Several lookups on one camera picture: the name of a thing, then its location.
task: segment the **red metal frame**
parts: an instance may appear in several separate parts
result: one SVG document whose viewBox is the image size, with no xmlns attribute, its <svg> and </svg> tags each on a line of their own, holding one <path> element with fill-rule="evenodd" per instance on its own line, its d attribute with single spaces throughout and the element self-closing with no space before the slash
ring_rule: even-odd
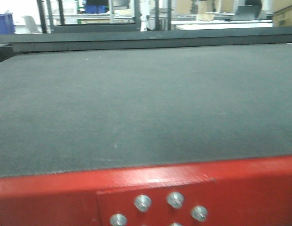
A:
<svg viewBox="0 0 292 226">
<path fill-rule="evenodd" d="M 183 208 L 167 204 L 172 191 Z M 207 221 L 190 216 L 196 205 Z M 110 226 L 115 213 L 127 226 L 292 226 L 292 156 L 0 178 L 0 226 Z"/>
</svg>

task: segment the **bolt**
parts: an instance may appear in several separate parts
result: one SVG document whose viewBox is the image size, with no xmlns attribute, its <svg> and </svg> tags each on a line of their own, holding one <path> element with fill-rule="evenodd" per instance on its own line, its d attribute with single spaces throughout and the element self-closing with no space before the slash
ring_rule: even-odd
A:
<svg viewBox="0 0 292 226">
<path fill-rule="evenodd" d="M 199 222 L 204 222 L 207 219 L 208 211 L 203 206 L 196 206 L 192 209 L 191 216 Z"/>
<path fill-rule="evenodd" d="M 112 226 L 125 226 L 127 219 L 122 214 L 115 214 L 110 217 L 110 224 Z"/>
<path fill-rule="evenodd" d="M 151 203 L 152 203 L 151 199 L 147 195 L 144 195 L 144 194 L 139 195 L 135 199 L 135 206 L 141 212 L 146 212 L 151 206 Z"/>
<path fill-rule="evenodd" d="M 167 196 L 167 203 L 175 209 L 183 206 L 184 196 L 179 192 L 172 192 Z"/>
<path fill-rule="evenodd" d="M 172 225 L 170 225 L 170 226 L 182 226 L 181 224 L 179 224 L 179 223 L 173 223 Z"/>
</svg>

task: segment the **workbench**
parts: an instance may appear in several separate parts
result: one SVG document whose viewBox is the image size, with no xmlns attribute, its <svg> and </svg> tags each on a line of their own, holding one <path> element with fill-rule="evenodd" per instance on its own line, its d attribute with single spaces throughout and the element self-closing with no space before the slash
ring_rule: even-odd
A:
<svg viewBox="0 0 292 226">
<path fill-rule="evenodd" d="M 292 45 L 0 63 L 0 224 L 185 226 L 197 204 L 207 225 L 292 225 Z"/>
</svg>

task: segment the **blue bin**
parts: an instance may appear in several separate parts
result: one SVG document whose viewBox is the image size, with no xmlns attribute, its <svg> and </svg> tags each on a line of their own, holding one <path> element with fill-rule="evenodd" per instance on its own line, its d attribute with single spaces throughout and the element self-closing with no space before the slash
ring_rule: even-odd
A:
<svg viewBox="0 0 292 226">
<path fill-rule="evenodd" d="M 97 13 L 98 12 L 98 7 L 97 6 L 92 6 L 92 5 L 85 5 L 84 6 L 84 11 L 85 11 L 85 13 Z"/>
<path fill-rule="evenodd" d="M 0 14 L 0 34 L 14 34 L 13 13 Z"/>
<path fill-rule="evenodd" d="M 105 13 L 105 6 L 98 6 L 98 13 Z"/>
</svg>

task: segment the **wall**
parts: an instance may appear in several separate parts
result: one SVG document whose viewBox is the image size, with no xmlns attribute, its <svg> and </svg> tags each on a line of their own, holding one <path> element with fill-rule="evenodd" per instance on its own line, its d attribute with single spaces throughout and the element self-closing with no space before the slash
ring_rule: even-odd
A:
<svg viewBox="0 0 292 226">
<path fill-rule="evenodd" d="M 21 16 L 33 16 L 35 22 L 40 24 L 36 0 L 0 0 L 0 14 L 7 10 L 13 13 L 13 20 L 15 25 L 24 25 L 24 20 Z"/>
</svg>

